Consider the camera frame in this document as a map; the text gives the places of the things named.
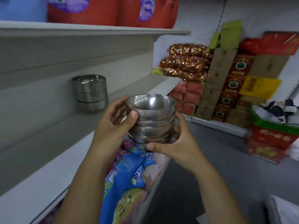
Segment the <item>purple label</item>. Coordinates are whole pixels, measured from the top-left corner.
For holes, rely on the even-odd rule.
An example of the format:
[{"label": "purple label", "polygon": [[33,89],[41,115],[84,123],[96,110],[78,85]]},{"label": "purple label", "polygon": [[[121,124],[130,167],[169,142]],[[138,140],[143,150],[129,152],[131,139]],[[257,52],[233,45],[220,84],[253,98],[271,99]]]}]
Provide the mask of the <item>purple label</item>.
[{"label": "purple label", "polygon": [[139,20],[147,21],[154,14],[155,0],[141,0]]},{"label": "purple label", "polygon": [[88,7],[90,0],[49,0],[49,3],[65,12],[82,12]]}]

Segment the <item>red plastic jug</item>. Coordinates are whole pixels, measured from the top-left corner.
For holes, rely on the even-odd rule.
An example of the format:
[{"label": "red plastic jug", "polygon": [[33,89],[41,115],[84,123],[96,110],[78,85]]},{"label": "red plastic jug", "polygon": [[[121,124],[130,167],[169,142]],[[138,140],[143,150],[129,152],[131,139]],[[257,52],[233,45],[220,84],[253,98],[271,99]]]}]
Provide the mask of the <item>red plastic jug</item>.
[{"label": "red plastic jug", "polygon": [[168,28],[172,0],[141,0],[138,27]]},{"label": "red plastic jug", "polygon": [[176,18],[178,16],[178,1],[179,0],[174,0],[172,10],[171,10],[171,15],[170,15],[170,20],[169,20],[169,25],[167,28],[173,29],[174,24],[176,23]]},{"label": "red plastic jug", "polygon": [[115,26],[116,18],[117,0],[88,0],[77,5],[49,3],[48,7],[48,22],[51,23]]},{"label": "red plastic jug", "polygon": [[118,12],[116,26],[137,27],[141,0],[117,0]]}]

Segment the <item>person's right hand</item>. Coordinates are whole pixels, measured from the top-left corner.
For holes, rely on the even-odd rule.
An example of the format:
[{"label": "person's right hand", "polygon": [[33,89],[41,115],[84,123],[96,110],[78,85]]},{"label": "person's right hand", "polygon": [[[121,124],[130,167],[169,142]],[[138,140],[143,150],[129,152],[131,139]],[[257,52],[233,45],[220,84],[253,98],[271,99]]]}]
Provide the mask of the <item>person's right hand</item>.
[{"label": "person's right hand", "polygon": [[174,126],[173,136],[177,141],[173,144],[149,143],[147,149],[167,155],[183,168],[193,172],[202,159],[203,153],[188,129],[185,117],[176,112],[176,118],[180,126]]}]

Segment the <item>green basket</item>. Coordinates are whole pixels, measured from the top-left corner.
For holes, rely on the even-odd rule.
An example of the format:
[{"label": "green basket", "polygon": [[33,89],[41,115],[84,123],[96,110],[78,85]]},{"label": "green basket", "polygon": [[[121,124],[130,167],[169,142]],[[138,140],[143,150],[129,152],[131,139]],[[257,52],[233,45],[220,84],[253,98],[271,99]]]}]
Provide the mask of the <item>green basket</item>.
[{"label": "green basket", "polygon": [[252,117],[254,125],[257,127],[263,127],[266,129],[289,133],[292,135],[299,135],[299,127],[289,126],[286,124],[277,124],[268,120],[264,120],[253,111],[252,106],[249,107],[248,112]]}]

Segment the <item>metal bowl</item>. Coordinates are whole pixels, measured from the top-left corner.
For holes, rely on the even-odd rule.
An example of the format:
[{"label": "metal bowl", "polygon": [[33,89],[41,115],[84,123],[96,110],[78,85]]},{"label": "metal bowl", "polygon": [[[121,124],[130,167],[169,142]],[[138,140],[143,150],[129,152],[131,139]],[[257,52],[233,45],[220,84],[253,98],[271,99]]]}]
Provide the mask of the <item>metal bowl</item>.
[{"label": "metal bowl", "polygon": [[148,137],[148,138],[161,138],[170,134],[173,130],[174,121],[163,127],[140,127],[134,125],[131,130],[139,136]]},{"label": "metal bowl", "polygon": [[161,137],[161,138],[148,138],[148,137],[139,136],[138,134],[136,134],[133,131],[129,130],[128,136],[129,136],[129,138],[131,138],[133,141],[135,141],[137,143],[148,144],[150,142],[162,143],[167,138],[169,138],[170,134],[167,134],[166,136]]},{"label": "metal bowl", "polygon": [[107,89],[102,75],[80,75],[73,78],[75,90],[79,93],[96,93]]},{"label": "metal bowl", "polygon": [[138,120],[160,121],[170,118],[176,111],[176,100],[161,94],[141,94],[126,100],[127,114],[138,113]]},{"label": "metal bowl", "polygon": [[[167,144],[167,143],[169,143],[171,141],[171,138],[172,138],[172,136],[170,135],[165,141],[163,141],[161,143],[162,144]],[[144,152],[150,152],[150,153],[152,152],[152,151],[150,151],[150,150],[147,149],[147,145],[146,144],[141,144],[141,143],[135,142],[130,137],[129,137],[129,139],[130,139],[130,143],[131,143],[132,147],[135,147],[136,149],[139,149],[139,150],[144,151]]]},{"label": "metal bowl", "polygon": [[109,99],[106,98],[104,100],[94,102],[94,103],[83,103],[78,101],[79,108],[82,112],[87,113],[97,113],[103,109],[105,109],[109,105]]},{"label": "metal bowl", "polygon": [[108,97],[107,89],[104,89],[96,93],[76,92],[76,95],[78,101],[85,102],[85,103],[93,103],[93,102],[101,101]]},{"label": "metal bowl", "polygon": [[137,120],[136,125],[140,127],[164,127],[174,121],[176,113],[174,113],[170,118],[161,121],[140,121]]}]

